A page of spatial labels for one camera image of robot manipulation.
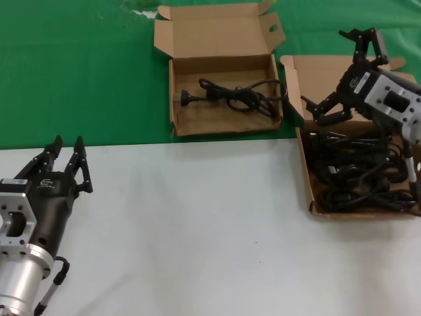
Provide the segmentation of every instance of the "open cardboard box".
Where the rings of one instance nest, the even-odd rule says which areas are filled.
[[[265,14],[269,1],[235,5],[190,7],[159,6],[166,20],[155,20],[155,47],[170,60],[170,120],[178,136],[277,130],[280,117],[268,118],[256,111],[240,113],[219,102],[192,102],[181,107],[179,95],[205,96],[199,79],[234,89],[265,79],[278,79],[271,52],[285,40],[278,15]],[[266,97],[279,97],[279,85],[254,89]]]
[[[331,213],[323,210],[318,205],[318,195],[326,188],[320,183],[315,174],[308,170],[305,161],[304,147],[302,137],[309,132],[317,130],[329,130],[332,132],[339,132],[346,135],[358,135],[365,131],[375,129],[376,126],[369,120],[358,113],[354,113],[352,120],[343,122],[337,125],[321,127],[314,123],[312,114],[306,110],[306,103],[301,100],[301,96],[305,96],[310,100],[320,103],[324,98],[335,91],[339,80],[342,78],[344,72],[352,63],[352,57],[348,56],[300,56],[300,55],[286,55],[280,59],[281,64],[285,68],[285,76],[287,80],[289,102],[303,118],[304,127],[297,128],[297,139],[300,146],[300,153],[303,162],[303,170],[305,177],[305,186],[307,193],[307,203],[309,211],[313,215],[318,215],[328,219],[387,219],[392,217],[407,217],[410,215],[402,213],[394,213],[386,209],[359,209],[352,213]],[[403,58],[392,59],[389,65],[385,65],[387,70],[396,70],[405,64]],[[396,72],[399,76],[407,80],[415,82],[415,77],[411,74]],[[337,105],[331,113],[337,112],[341,109],[341,105]],[[402,145],[400,136],[394,136],[394,141]],[[414,146],[414,162],[417,166],[421,161],[421,147]],[[408,180],[400,184],[392,184],[391,189],[409,189]]]

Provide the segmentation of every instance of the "coiled black cable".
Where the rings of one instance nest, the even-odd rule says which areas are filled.
[[[374,207],[419,215],[411,211],[416,200],[410,190],[390,190],[390,183],[408,177],[403,150],[391,135],[312,133],[306,139],[305,155],[309,169],[329,186],[318,197],[326,211]]]
[[[253,90],[253,88],[257,86],[270,83],[279,84],[281,86],[282,95],[280,97],[266,97],[260,92]],[[274,102],[283,100],[287,97],[286,85],[277,79],[262,80],[246,88],[236,87],[235,89],[219,86],[207,79],[199,79],[199,85],[206,90],[206,97],[195,97],[183,90],[181,94],[182,106],[185,107],[190,102],[194,101],[218,101],[220,99],[225,99],[227,106],[235,111],[258,111],[267,117],[278,118],[280,116],[279,107],[275,105]],[[236,101],[242,102],[244,106],[237,105]]]

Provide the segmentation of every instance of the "white tabletop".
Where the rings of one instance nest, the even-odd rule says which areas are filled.
[[[87,148],[44,315],[419,316],[421,219],[311,217],[296,142]],[[0,177],[39,152],[0,152]]]

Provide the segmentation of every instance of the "green surface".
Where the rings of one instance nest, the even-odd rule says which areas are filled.
[[[287,35],[277,59],[285,54],[350,55],[352,43],[337,31],[377,27],[389,55],[404,56],[405,71],[421,80],[419,0],[273,2]],[[0,2],[0,148],[43,147],[56,134],[66,145],[79,134],[88,145],[179,142],[171,136],[168,119],[168,57],[153,47],[153,19],[132,12],[149,10],[149,4],[157,2]],[[279,132],[223,139],[293,135],[287,111]]]

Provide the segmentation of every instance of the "box flap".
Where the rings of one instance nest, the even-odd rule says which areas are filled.
[[[159,6],[155,47],[174,58],[253,56],[285,40],[270,2],[189,7]]]
[[[285,55],[280,59],[285,68],[288,86],[289,102],[305,122],[313,121],[312,114],[305,109],[304,95],[316,103],[335,91],[339,80],[352,63],[352,57],[342,55]],[[405,64],[402,57],[391,59],[389,65],[382,68],[394,70]],[[336,112],[341,108],[337,105],[332,109]],[[354,113],[353,121],[367,121],[358,113]]]

